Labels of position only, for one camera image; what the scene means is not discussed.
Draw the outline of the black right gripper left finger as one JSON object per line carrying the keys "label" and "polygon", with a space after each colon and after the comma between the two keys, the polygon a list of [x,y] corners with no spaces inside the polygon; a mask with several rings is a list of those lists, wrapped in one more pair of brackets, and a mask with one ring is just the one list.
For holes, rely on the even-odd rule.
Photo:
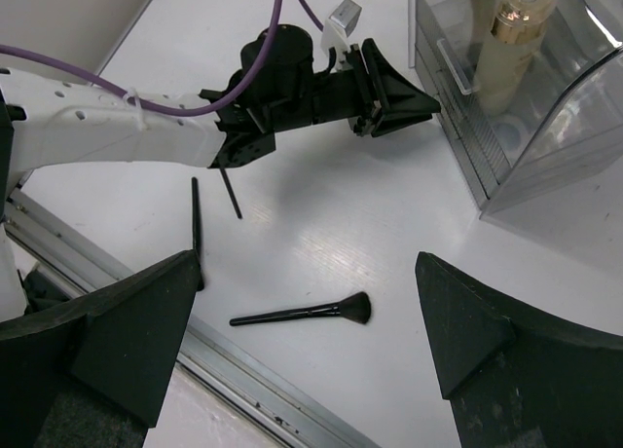
{"label": "black right gripper left finger", "polygon": [[140,447],[165,401],[201,276],[180,251],[1,324],[4,447]]}

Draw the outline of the blue round jar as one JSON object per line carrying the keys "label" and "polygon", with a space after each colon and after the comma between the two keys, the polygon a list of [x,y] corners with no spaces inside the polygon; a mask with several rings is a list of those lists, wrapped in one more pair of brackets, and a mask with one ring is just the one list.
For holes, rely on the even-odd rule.
{"label": "blue round jar", "polygon": [[524,123],[513,116],[502,116],[492,122],[492,129],[504,151],[516,151],[522,147],[527,135]]}

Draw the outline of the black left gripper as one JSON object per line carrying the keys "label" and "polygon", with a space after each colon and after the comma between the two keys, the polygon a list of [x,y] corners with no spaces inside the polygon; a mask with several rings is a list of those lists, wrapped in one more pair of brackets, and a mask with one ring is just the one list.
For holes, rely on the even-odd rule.
{"label": "black left gripper", "polygon": [[226,134],[210,167],[240,168],[276,149],[275,135],[347,120],[353,133],[380,137],[431,120],[440,103],[413,85],[385,58],[376,42],[353,44],[342,58],[313,70],[313,42],[303,28],[285,24],[251,84],[217,112]]}

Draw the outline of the black thin makeup brush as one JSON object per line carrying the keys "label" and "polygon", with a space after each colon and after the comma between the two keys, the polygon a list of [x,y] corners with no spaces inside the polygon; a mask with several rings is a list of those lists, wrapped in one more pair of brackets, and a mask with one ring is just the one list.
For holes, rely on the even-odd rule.
{"label": "black thin makeup brush", "polygon": [[232,203],[232,206],[233,206],[234,212],[236,214],[236,217],[237,217],[237,219],[241,220],[243,218],[243,215],[242,215],[242,212],[241,212],[241,209],[240,209],[240,206],[239,206],[238,198],[237,198],[237,196],[235,194],[235,191],[234,191],[234,187],[233,187],[233,185],[231,183],[230,177],[229,177],[229,175],[228,175],[228,173],[227,173],[225,168],[219,168],[219,172],[220,172],[221,177],[223,179],[223,182],[225,184],[225,188],[226,188],[226,191],[227,191],[228,196],[230,198],[230,201]]}

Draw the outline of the clear acrylic makeup organizer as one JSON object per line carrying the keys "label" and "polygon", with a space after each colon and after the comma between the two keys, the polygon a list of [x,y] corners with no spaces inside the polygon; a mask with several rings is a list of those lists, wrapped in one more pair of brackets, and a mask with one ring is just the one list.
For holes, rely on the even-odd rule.
{"label": "clear acrylic makeup organizer", "polygon": [[[622,156],[622,0],[558,0],[509,107],[486,115],[476,66],[495,0],[408,0],[410,64],[438,98],[440,124],[476,205],[506,210],[595,175]],[[520,119],[522,147],[492,122]]]}

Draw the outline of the cream foundation bottle gold collar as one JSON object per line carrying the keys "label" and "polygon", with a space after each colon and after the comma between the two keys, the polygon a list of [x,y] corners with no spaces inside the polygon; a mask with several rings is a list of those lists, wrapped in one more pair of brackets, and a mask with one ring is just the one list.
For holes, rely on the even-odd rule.
{"label": "cream foundation bottle gold collar", "polygon": [[544,39],[558,0],[495,0],[476,66],[477,97],[488,116],[510,105]]}

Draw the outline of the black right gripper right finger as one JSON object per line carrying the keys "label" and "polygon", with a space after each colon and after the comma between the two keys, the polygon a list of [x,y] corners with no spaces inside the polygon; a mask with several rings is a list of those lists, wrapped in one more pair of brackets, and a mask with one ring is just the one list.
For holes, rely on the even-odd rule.
{"label": "black right gripper right finger", "polygon": [[429,252],[415,276],[461,446],[621,446],[620,336],[541,311]]}

